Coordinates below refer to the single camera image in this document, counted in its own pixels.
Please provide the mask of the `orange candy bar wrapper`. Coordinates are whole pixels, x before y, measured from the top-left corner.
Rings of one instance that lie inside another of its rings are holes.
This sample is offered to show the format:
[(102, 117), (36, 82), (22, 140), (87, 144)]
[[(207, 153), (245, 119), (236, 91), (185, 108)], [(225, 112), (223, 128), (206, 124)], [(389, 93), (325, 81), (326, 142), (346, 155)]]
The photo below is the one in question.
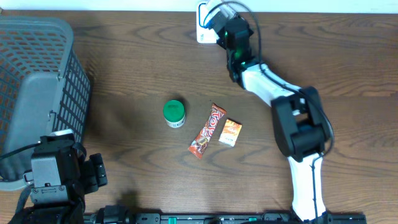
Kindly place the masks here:
[(192, 141), (191, 145), (188, 147), (188, 150), (197, 158), (201, 159), (203, 157), (203, 154), (208, 147), (210, 139), (220, 119), (225, 114), (226, 111), (223, 108), (217, 106), (214, 103), (212, 104), (211, 113), (208, 120), (206, 121), (204, 127), (200, 130), (196, 138)]

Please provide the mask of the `small orange snack packet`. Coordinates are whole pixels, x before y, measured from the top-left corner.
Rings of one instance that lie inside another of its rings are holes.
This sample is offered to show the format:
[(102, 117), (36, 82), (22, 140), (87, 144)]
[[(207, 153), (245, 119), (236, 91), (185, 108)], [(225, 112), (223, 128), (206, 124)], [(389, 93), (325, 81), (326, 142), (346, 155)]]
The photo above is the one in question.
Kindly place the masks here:
[(219, 142), (234, 147), (241, 131), (242, 124), (227, 119), (220, 134)]

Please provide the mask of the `green lid white jar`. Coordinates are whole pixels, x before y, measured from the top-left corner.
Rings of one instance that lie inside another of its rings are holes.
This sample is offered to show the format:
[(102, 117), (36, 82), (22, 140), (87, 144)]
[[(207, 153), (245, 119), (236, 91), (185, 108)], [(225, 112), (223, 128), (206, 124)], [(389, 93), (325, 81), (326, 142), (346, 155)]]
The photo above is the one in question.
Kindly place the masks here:
[(171, 128), (180, 128), (184, 125), (186, 119), (185, 107), (178, 100), (170, 100), (166, 102), (163, 108), (163, 116), (166, 123)]

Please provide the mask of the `white green medicine box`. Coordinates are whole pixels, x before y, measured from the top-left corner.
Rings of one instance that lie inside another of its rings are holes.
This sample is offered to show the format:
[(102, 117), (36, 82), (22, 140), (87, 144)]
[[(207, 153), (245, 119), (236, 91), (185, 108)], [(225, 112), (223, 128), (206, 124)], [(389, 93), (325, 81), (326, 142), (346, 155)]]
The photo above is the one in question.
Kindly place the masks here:
[(208, 1), (204, 6), (204, 10), (205, 15), (201, 20), (201, 25), (217, 32), (237, 15), (236, 11), (226, 1), (222, 0)]

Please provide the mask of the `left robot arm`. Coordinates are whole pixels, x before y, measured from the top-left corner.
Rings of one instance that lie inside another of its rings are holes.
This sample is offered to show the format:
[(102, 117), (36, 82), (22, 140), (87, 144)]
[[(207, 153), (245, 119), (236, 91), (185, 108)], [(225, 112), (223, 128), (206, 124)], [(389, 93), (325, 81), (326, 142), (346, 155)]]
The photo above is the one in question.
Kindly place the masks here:
[(87, 155), (74, 135), (42, 136), (34, 144), (30, 184), (22, 191), (11, 223), (134, 224), (133, 214), (120, 205), (107, 205), (85, 214), (85, 195), (107, 185), (101, 154)]

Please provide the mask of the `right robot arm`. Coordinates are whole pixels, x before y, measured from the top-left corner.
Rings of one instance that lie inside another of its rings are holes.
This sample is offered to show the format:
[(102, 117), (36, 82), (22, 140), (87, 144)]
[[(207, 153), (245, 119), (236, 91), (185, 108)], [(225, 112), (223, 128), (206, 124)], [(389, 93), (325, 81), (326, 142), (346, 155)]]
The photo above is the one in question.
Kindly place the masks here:
[(218, 45), (226, 50), (232, 81), (271, 107), (275, 141), (290, 164), (295, 216), (301, 222), (324, 222), (326, 207), (320, 175), (332, 128), (318, 91), (312, 86), (300, 88), (285, 82), (254, 56), (249, 44), (253, 31), (239, 15), (218, 12), (206, 19), (205, 26), (217, 33)]

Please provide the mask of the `white barcode scanner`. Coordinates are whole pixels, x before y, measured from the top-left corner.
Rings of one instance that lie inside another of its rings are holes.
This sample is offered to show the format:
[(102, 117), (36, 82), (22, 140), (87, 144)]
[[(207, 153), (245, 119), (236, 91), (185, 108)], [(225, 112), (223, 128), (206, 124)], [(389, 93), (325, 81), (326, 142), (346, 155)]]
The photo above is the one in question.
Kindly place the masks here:
[(206, 4), (206, 1), (201, 1), (196, 8), (197, 42), (199, 44), (215, 44), (218, 40), (217, 34), (213, 29), (204, 28), (204, 18), (208, 14)]

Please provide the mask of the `grey plastic mesh basket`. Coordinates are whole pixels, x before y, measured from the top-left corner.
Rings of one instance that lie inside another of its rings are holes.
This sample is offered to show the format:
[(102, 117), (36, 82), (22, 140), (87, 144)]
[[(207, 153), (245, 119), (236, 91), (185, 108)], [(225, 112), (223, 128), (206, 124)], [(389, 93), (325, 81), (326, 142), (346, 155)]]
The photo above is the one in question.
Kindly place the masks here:
[(70, 25), (51, 17), (1, 17), (1, 190), (29, 184), (33, 144), (72, 129), (82, 142), (91, 83)]

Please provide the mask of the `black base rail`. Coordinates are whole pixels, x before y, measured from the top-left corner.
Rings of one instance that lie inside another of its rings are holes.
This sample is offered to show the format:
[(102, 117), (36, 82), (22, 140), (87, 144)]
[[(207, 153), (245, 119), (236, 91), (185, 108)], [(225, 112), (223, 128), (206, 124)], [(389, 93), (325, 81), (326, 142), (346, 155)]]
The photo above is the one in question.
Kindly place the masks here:
[[(128, 224), (238, 224), (238, 223), (300, 223), (289, 213), (265, 213), (263, 215), (161, 215), (158, 213), (137, 213), (105, 215), (93, 213), (84, 216), (85, 223), (128, 223)], [(336, 215), (327, 213), (314, 221), (324, 224), (367, 224), (364, 215)]]

